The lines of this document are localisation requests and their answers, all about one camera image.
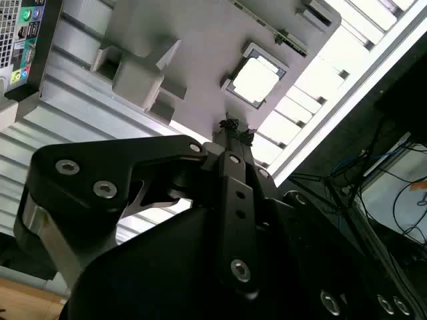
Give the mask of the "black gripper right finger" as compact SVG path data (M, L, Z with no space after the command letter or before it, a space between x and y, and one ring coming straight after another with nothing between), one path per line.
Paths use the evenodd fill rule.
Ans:
M255 131L245 130L246 182L254 191L255 220L259 229L268 229L276 221L278 189L272 176L256 164L252 144Z

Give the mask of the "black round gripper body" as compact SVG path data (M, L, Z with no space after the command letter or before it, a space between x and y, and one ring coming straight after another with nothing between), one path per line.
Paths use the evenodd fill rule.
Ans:
M412 319L414 310L307 197L261 219L192 209L98 257L63 319Z

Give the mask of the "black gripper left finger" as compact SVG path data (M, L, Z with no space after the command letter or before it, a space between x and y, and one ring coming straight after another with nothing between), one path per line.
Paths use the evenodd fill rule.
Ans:
M205 144L172 135L48 145L31 158L14 234L72 293L98 257L192 209L256 221L246 169L236 119Z

